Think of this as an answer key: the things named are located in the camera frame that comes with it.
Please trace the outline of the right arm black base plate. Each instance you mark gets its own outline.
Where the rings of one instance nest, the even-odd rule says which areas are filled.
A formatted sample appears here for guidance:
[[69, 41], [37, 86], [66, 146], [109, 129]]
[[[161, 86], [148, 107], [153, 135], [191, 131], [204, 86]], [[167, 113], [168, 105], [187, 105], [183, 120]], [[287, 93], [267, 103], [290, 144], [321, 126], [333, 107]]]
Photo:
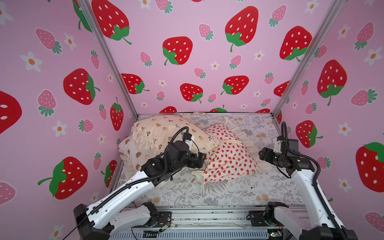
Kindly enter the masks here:
[[281, 223], [270, 220], [266, 216], [266, 211], [250, 211], [246, 220], [251, 222], [252, 227], [281, 227]]

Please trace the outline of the white pillow brown bear print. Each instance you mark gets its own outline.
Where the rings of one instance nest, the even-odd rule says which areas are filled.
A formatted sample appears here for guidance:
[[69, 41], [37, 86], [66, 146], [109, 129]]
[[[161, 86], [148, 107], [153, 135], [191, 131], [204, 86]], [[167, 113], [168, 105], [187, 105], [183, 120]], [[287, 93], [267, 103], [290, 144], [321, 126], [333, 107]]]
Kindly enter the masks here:
[[147, 160], [156, 156], [153, 150], [140, 150], [132, 136], [129, 136], [122, 140], [118, 144], [120, 152], [120, 158], [123, 160], [126, 170], [124, 171], [125, 177], [130, 179], [136, 172], [141, 169], [141, 166], [147, 162]]

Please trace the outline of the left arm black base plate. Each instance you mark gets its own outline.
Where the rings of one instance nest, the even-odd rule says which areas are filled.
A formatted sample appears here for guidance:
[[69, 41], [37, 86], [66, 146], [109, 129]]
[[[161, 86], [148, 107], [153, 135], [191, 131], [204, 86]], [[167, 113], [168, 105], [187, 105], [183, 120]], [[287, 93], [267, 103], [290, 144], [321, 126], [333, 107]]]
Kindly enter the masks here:
[[152, 216], [145, 224], [147, 228], [160, 228], [161, 231], [171, 226], [172, 212], [159, 212], [158, 215]]

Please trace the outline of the strawberry print ruffled pillow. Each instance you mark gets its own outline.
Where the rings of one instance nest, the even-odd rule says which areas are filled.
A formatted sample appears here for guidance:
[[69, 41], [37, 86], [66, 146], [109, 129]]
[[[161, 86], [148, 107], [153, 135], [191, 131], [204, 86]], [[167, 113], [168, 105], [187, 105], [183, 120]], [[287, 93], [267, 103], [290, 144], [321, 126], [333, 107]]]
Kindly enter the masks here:
[[232, 181], [240, 177], [257, 173], [262, 175], [272, 167], [259, 157], [259, 149], [247, 134], [233, 124], [228, 117], [212, 124], [204, 131], [216, 143], [207, 153], [203, 167], [193, 171], [196, 180], [202, 184], [201, 194], [205, 195], [210, 182]]

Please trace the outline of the cream bear print pillow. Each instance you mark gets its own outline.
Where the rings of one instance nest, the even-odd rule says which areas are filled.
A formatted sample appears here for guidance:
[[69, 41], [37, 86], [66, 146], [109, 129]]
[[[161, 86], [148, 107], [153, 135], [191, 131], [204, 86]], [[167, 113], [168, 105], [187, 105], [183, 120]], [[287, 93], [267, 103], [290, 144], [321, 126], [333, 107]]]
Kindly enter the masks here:
[[192, 153], [207, 154], [219, 147], [217, 139], [186, 118], [176, 115], [155, 116], [138, 121], [132, 127], [131, 136], [140, 150], [153, 150], [158, 155], [165, 150], [172, 137], [183, 127], [188, 127], [189, 133], [194, 136]]

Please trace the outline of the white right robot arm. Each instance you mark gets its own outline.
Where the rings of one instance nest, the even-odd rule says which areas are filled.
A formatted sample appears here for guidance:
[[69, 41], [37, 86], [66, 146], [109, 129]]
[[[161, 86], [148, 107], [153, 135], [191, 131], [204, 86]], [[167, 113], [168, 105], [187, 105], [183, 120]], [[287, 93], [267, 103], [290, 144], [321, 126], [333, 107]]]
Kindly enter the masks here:
[[294, 181], [309, 215], [304, 223], [283, 203], [269, 202], [264, 212], [265, 222], [283, 225], [298, 240], [356, 240], [357, 234], [348, 230], [337, 217], [318, 183], [320, 165], [314, 159], [291, 149], [291, 141], [278, 137], [274, 149], [264, 147], [260, 160], [284, 169], [284, 175]]

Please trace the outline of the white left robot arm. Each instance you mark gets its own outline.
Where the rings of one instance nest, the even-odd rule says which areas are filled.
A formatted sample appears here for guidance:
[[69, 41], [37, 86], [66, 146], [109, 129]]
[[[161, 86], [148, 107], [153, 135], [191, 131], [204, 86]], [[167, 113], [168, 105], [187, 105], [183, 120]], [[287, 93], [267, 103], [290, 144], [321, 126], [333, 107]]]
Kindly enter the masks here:
[[147, 160], [130, 180], [100, 201], [74, 209], [76, 229], [82, 240], [107, 240], [111, 235], [136, 226], [153, 227], [160, 220], [156, 206], [149, 202], [125, 211], [140, 195], [170, 180], [183, 168], [200, 169], [207, 155], [191, 152], [192, 141], [169, 143], [160, 155]]

